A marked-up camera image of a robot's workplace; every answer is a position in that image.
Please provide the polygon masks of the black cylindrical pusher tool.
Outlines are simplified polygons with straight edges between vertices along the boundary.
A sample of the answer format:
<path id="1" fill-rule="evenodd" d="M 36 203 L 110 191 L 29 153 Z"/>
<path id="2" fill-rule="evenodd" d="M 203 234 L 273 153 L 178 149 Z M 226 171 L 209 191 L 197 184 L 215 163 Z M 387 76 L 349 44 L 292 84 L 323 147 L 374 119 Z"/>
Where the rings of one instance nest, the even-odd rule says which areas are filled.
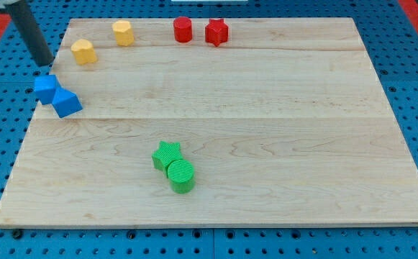
<path id="1" fill-rule="evenodd" d="M 3 5 L 36 65 L 41 67 L 51 64 L 55 57 L 42 34 L 42 30 L 29 4 L 25 0 L 9 0 L 5 1 Z"/>

